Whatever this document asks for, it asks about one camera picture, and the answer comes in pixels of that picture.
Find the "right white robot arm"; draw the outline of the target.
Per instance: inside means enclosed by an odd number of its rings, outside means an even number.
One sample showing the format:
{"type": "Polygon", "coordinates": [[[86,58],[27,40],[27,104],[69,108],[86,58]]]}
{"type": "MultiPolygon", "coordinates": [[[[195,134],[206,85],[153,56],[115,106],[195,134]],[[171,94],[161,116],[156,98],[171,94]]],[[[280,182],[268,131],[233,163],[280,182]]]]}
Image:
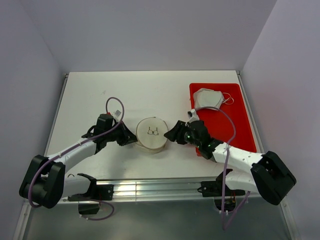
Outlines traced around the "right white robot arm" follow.
{"type": "Polygon", "coordinates": [[[211,137],[202,120],[178,121],[164,134],[171,142],[196,147],[200,155],[223,164],[214,181],[202,182],[198,191],[203,197],[243,196],[258,193],[272,205],[279,205],[296,185],[297,179],[274,152],[249,152],[211,137]]]}

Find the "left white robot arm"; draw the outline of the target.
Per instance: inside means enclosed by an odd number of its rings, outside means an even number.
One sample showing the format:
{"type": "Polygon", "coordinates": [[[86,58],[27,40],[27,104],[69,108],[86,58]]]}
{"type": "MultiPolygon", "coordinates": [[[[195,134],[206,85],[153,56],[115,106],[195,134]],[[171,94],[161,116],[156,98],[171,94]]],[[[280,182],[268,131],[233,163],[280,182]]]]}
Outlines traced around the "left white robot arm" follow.
{"type": "Polygon", "coordinates": [[[95,177],[85,173],[66,177],[66,173],[99,153],[110,142],[122,147],[137,142],[137,137],[121,119],[103,113],[74,145],[50,156],[33,157],[20,185],[19,195],[29,200],[34,208],[47,209],[53,208],[65,197],[95,198],[98,194],[95,177]]]}

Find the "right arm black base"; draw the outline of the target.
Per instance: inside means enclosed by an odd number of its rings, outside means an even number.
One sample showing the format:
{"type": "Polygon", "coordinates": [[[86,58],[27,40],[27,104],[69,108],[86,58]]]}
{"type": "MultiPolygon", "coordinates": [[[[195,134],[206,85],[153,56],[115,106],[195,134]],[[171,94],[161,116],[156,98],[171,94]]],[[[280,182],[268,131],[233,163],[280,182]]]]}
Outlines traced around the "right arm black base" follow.
{"type": "MultiPolygon", "coordinates": [[[[220,180],[202,181],[200,183],[200,187],[197,189],[197,192],[200,193],[204,198],[222,197],[222,181],[220,180]]],[[[232,212],[237,206],[236,197],[244,196],[245,194],[246,192],[244,190],[239,190],[239,189],[231,190],[226,186],[224,210],[228,212],[232,212]]]]}

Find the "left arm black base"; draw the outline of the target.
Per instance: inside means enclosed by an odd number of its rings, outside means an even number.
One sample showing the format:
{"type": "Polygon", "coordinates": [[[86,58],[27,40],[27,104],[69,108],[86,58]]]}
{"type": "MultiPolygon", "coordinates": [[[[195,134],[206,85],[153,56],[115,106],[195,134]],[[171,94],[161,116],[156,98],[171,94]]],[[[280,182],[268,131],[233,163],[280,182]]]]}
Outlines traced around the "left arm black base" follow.
{"type": "Polygon", "coordinates": [[[111,206],[109,202],[113,199],[114,185],[113,184],[102,184],[97,185],[93,190],[93,193],[89,195],[85,194],[75,194],[68,196],[67,200],[69,202],[84,202],[91,201],[93,203],[79,203],[78,213],[80,215],[88,216],[92,218],[102,211],[106,211],[109,216],[114,213],[114,207],[111,206]]]}

